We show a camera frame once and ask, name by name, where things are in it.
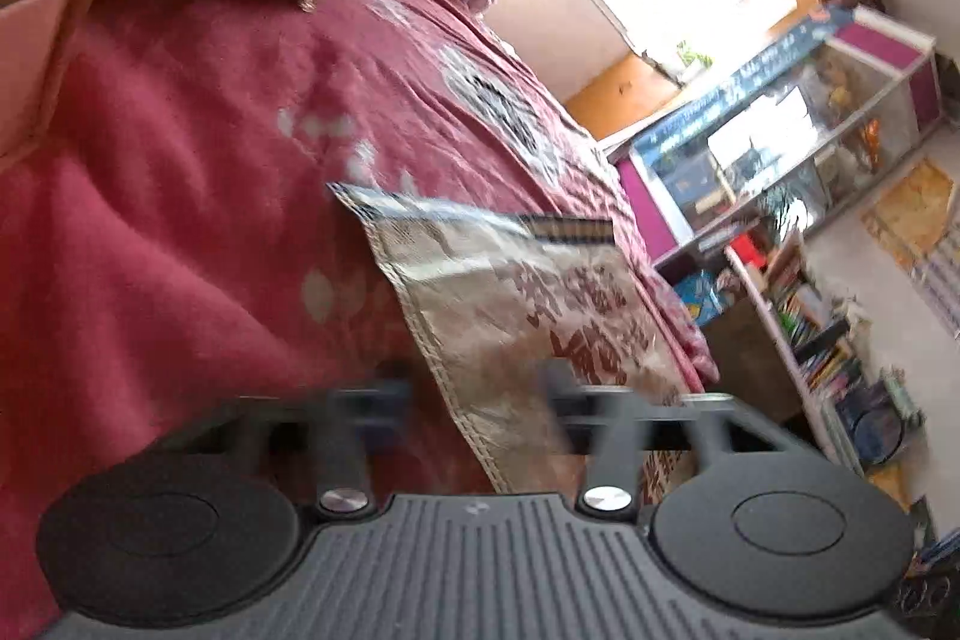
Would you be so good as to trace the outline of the beige printed shopping bag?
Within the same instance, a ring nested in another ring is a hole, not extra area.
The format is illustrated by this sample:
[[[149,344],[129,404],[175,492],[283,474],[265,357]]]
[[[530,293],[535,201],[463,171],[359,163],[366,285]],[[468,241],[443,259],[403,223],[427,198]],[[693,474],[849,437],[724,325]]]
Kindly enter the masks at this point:
[[[607,220],[505,214],[337,184],[449,416],[498,492],[574,492],[584,461],[563,443],[540,374],[654,403],[701,392]]]

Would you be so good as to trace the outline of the round black desk fan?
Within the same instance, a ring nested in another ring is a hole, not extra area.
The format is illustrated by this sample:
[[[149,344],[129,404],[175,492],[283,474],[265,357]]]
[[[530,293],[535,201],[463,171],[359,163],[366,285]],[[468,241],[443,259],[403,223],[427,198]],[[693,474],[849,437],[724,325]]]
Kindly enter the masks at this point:
[[[851,440],[864,470],[889,463],[905,440],[905,422],[890,404],[867,409],[853,425]]]

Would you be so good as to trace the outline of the red floral blanket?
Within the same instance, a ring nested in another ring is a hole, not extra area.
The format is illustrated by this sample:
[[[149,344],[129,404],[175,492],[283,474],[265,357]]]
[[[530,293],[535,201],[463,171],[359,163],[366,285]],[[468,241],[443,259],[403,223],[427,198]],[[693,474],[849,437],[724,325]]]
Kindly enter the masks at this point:
[[[57,615],[37,521],[220,399],[413,362],[335,184],[612,221],[670,393],[718,378],[619,174],[459,0],[93,0],[2,177],[2,632]]]

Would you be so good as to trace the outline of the orange wooden cabinet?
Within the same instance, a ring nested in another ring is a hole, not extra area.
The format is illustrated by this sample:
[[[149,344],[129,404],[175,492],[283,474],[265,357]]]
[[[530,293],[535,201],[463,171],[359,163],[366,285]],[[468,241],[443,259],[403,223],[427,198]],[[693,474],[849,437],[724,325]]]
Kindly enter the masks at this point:
[[[629,53],[570,97],[569,115],[596,140],[647,119],[679,96],[680,88]]]

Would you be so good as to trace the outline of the glass display cabinet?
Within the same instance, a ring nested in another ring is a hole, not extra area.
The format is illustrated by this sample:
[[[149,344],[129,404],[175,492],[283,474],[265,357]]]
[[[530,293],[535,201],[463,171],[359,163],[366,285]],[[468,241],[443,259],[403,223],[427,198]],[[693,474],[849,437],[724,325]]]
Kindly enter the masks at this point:
[[[613,146],[654,265],[763,224],[811,230],[942,119],[934,35],[869,7],[817,8]]]

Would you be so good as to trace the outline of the yellow wall poster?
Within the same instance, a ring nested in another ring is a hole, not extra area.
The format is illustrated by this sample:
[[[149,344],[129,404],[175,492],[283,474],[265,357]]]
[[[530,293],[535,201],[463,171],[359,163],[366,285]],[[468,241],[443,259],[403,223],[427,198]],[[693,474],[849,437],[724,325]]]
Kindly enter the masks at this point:
[[[862,214],[862,224],[900,268],[910,271],[939,244],[957,198],[957,182],[924,158]]]

